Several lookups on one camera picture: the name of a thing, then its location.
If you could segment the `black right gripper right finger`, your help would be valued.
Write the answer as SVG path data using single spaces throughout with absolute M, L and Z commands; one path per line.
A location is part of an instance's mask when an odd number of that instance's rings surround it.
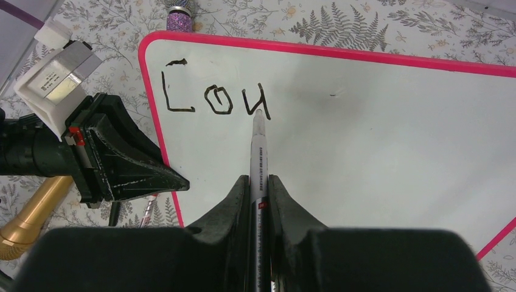
M 270 175 L 277 291 L 489 291 L 470 247 L 439 229 L 330 228 Z

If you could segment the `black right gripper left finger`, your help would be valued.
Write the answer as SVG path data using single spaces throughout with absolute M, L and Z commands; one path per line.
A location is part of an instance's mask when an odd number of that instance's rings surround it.
M 185 228 L 58 228 L 11 291 L 244 291 L 249 178 Z

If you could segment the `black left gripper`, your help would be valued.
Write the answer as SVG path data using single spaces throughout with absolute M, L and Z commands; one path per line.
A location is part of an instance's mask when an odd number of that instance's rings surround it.
M 36 114 L 8 119 L 2 111 L 1 175 L 70 176 L 91 209 L 103 201 L 189 190 L 190 181 L 163 163 L 119 96 L 87 96 L 64 125 L 64 133 L 55 134 Z

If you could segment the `white marker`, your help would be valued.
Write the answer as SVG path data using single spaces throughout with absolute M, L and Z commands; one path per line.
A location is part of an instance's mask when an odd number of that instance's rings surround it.
M 268 158 L 265 115 L 258 109 L 253 118 L 249 171 L 249 264 L 248 291 L 271 291 L 268 231 Z

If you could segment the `black marker cap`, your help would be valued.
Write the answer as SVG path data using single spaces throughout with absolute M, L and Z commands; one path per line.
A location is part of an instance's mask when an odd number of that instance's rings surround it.
M 118 224 L 119 220 L 119 212 L 120 212 L 121 203 L 118 201 L 113 201 L 111 203 L 110 216 L 108 219 L 108 226 L 115 227 Z

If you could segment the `pink framed whiteboard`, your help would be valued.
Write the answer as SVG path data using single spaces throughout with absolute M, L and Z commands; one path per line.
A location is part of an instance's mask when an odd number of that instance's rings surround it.
M 515 230 L 515 68 L 158 31 L 138 59 L 181 226 L 268 169 L 328 226 L 436 228 L 484 257 Z

